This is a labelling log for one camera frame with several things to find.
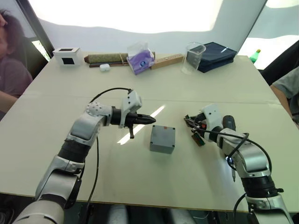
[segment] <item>white table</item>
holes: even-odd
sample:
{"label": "white table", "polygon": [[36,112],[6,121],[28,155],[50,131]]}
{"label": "white table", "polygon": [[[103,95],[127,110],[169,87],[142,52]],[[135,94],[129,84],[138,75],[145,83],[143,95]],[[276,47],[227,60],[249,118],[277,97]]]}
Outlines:
{"label": "white table", "polygon": [[[239,57],[235,63],[243,63],[251,68],[252,65],[247,63],[247,60]],[[49,68],[53,68],[53,76],[50,75]],[[156,72],[169,77],[169,73],[174,72],[173,75],[179,77],[178,73],[175,73],[178,70],[177,65],[161,69],[164,72],[153,70],[147,72],[148,76],[140,74],[136,77],[129,74],[128,68],[125,67],[112,68],[109,73],[83,67],[70,69],[73,72],[67,72],[66,68],[56,69],[65,73],[58,74],[58,71],[55,71],[55,61],[51,61],[0,122],[0,192],[33,196],[53,156],[60,150],[73,122],[81,115],[91,97],[109,87],[118,86],[111,83],[110,76],[124,74],[126,85],[120,85],[121,76],[118,76],[119,79],[115,82],[138,91],[143,99],[143,107],[139,113],[151,114],[164,105],[164,109],[156,116],[156,125],[176,128],[176,147],[171,155],[151,152],[151,125],[145,126],[136,134],[134,140],[129,140],[123,145],[117,142],[128,133],[127,129],[118,129],[116,126],[103,127],[100,131],[100,176],[92,201],[232,210],[237,198],[244,193],[240,178],[237,177],[236,183],[233,183],[231,170],[216,144],[207,143],[198,147],[191,138],[190,129],[183,121],[186,114],[197,114],[202,107],[215,102],[218,97],[217,104],[222,115],[233,115],[237,130],[249,132],[249,138],[268,151],[273,163],[272,177],[276,187],[285,190],[283,198],[288,210],[299,211],[299,179],[296,178],[299,158],[299,141],[296,139],[299,131],[282,106],[275,103],[277,100],[274,94],[268,91],[269,87],[264,86],[263,82],[256,82],[255,92],[263,92],[264,96],[260,99],[254,94],[249,96],[239,93],[240,88],[235,85],[235,90],[223,89],[223,94],[220,94],[220,90],[219,94],[211,92],[207,95],[211,102],[200,102],[202,98],[196,98],[192,94],[187,100],[185,92],[196,92],[191,88],[174,98],[167,89],[160,95],[157,94],[156,89],[162,89],[163,82],[160,85],[156,84],[151,92],[146,90],[144,82],[141,82],[142,79],[146,79],[146,83],[152,82],[148,77],[156,76]],[[236,74],[240,74],[241,70],[241,67],[235,69],[236,79]],[[222,72],[221,68],[218,71],[223,76],[233,76],[232,73]],[[107,77],[105,84],[102,82],[103,76]],[[90,86],[93,91],[88,91],[86,87],[79,88],[78,79],[84,77],[88,77],[86,87]],[[212,83],[209,76],[204,74],[200,77]],[[252,79],[259,80],[259,77],[258,73],[252,75]],[[214,80],[214,85],[221,86],[217,79]],[[104,95],[99,101],[119,107],[121,98],[125,95],[126,92],[117,91]],[[235,96],[234,100],[237,102],[226,100],[224,95]],[[78,200],[86,201],[89,196],[95,175],[95,157],[94,145],[86,158]],[[240,204],[238,210],[247,210],[245,201]]]}
{"label": "white table", "polygon": [[[278,102],[271,89],[246,56],[207,73],[186,75],[181,64],[134,75],[129,66],[112,67],[109,72],[89,68],[61,67],[51,60],[25,94],[84,96],[113,87],[133,87],[143,99],[194,102],[273,103]],[[105,97],[118,98],[117,92]]]}

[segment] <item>white wall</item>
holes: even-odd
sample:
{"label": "white wall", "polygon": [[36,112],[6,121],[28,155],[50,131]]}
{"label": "white wall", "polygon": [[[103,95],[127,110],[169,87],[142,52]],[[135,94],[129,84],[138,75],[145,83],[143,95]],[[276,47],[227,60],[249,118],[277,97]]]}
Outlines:
{"label": "white wall", "polygon": [[1,0],[0,9],[10,11],[11,15],[20,21],[26,37],[30,38],[36,36],[15,0]]}
{"label": "white wall", "polygon": [[299,40],[299,0],[268,0],[239,55],[260,49],[255,67],[266,68]]}
{"label": "white wall", "polygon": [[[42,18],[41,9],[35,8],[33,0],[30,0],[30,2],[32,2],[32,7],[37,16]],[[264,3],[265,0],[223,0],[213,29],[205,32],[142,34],[106,27],[57,25],[42,19],[40,19],[40,22],[55,48],[81,47],[84,51],[126,52],[127,47],[131,44],[138,41],[147,41],[149,48],[153,51],[159,53],[178,53],[184,52],[184,47],[187,43],[196,41],[201,43],[217,42],[238,51]],[[51,1],[44,3],[43,10],[47,10],[47,4],[51,4]],[[71,10],[71,8],[64,10],[65,16],[68,15],[68,10]],[[117,14],[113,14],[113,9],[105,10],[111,10],[111,16],[117,16]],[[205,9],[190,8],[190,13],[199,15],[202,10]],[[144,12],[145,16],[149,14],[151,16],[158,16],[155,12]],[[164,18],[161,14],[160,17],[162,25],[167,26],[167,21],[171,18]],[[123,17],[119,18],[119,21],[120,23],[128,22]],[[200,19],[199,16],[197,23],[200,24],[203,22],[205,22],[204,19]]]}

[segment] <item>person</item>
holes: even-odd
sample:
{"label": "person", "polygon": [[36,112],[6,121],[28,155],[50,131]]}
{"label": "person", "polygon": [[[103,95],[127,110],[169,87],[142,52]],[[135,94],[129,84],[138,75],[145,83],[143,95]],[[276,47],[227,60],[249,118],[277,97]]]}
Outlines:
{"label": "person", "polygon": [[25,66],[9,57],[21,42],[20,22],[6,10],[0,10],[0,120],[32,82]]}
{"label": "person", "polygon": [[279,99],[281,105],[288,112],[293,121],[299,124],[299,67],[293,69],[279,80],[275,81],[271,89]]}

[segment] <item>gray shirt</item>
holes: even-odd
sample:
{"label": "gray shirt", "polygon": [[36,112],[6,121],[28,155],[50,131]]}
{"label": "gray shirt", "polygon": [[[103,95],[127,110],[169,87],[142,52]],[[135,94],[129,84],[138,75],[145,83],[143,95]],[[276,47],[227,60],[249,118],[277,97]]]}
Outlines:
{"label": "gray shirt", "polygon": [[290,100],[290,110],[293,119],[299,123],[299,67],[273,83]]}
{"label": "gray shirt", "polygon": [[[32,76],[21,62],[7,56],[0,59],[0,91],[18,98],[31,82]],[[0,120],[4,115],[0,111]]]}

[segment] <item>wooden ruler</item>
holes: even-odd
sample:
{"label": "wooden ruler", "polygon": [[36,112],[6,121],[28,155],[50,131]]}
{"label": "wooden ruler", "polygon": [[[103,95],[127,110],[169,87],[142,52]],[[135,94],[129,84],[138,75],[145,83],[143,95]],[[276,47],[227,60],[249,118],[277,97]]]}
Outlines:
{"label": "wooden ruler", "polygon": [[177,55],[172,55],[169,57],[163,57],[160,59],[156,59],[155,64],[153,66],[151,66],[150,69],[158,69],[158,68],[165,67],[167,65],[179,63],[179,62],[183,61],[183,58],[184,58],[184,56],[182,54],[177,54]]}

